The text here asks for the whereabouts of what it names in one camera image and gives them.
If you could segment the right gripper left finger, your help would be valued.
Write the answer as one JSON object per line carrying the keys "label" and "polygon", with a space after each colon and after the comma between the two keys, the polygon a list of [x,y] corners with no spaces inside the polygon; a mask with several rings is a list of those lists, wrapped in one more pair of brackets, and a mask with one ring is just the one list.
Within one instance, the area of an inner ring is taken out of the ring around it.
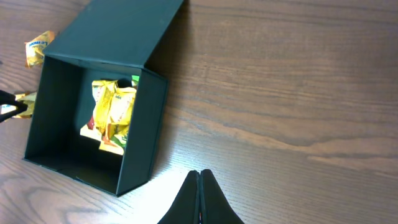
{"label": "right gripper left finger", "polygon": [[191,170],[159,224],[199,224],[199,173]]}

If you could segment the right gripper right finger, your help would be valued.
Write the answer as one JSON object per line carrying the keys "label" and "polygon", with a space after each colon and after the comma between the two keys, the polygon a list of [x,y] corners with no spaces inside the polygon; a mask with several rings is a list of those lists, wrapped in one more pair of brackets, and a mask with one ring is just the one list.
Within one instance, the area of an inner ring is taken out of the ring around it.
{"label": "right gripper right finger", "polygon": [[202,224],[244,224],[209,169],[200,172],[200,211]]}

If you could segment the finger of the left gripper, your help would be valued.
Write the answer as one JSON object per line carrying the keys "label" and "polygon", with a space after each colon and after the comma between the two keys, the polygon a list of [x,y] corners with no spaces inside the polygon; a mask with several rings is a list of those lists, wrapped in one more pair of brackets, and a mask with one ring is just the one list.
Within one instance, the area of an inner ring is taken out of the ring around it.
{"label": "finger of the left gripper", "polygon": [[15,115],[25,112],[28,107],[26,104],[17,101],[15,95],[3,90],[1,90],[1,105],[12,105],[16,107],[16,109],[1,115],[1,123]]}

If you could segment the yellow chocolate snack packet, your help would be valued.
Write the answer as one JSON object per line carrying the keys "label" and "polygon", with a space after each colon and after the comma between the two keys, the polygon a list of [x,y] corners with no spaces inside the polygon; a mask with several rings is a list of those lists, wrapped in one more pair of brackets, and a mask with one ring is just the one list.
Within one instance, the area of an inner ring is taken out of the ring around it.
{"label": "yellow chocolate snack packet", "polygon": [[92,95],[95,107],[90,120],[80,129],[81,136],[97,141],[102,140],[116,87],[116,80],[94,80],[92,82]]}

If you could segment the yellow peanut butter snack packet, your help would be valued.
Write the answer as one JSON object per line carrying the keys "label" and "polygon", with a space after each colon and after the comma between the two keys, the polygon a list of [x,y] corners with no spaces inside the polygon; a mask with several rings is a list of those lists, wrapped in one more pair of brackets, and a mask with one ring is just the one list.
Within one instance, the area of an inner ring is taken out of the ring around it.
{"label": "yellow peanut butter snack packet", "polygon": [[116,88],[112,94],[100,150],[124,154],[136,92],[135,88],[126,87]]}

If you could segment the green Apollo snack packet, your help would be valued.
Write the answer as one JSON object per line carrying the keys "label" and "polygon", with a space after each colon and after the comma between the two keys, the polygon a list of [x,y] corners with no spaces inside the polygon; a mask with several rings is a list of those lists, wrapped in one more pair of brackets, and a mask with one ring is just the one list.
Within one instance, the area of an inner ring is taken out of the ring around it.
{"label": "green Apollo snack packet", "polygon": [[109,111],[112,127],[109,138],[123,149],[127,144],[127,135],[131,123],[139,78],[140,76],[133,75],[131,77],[130,86],[127,86],[127,82],[124,80],[118,81]]}

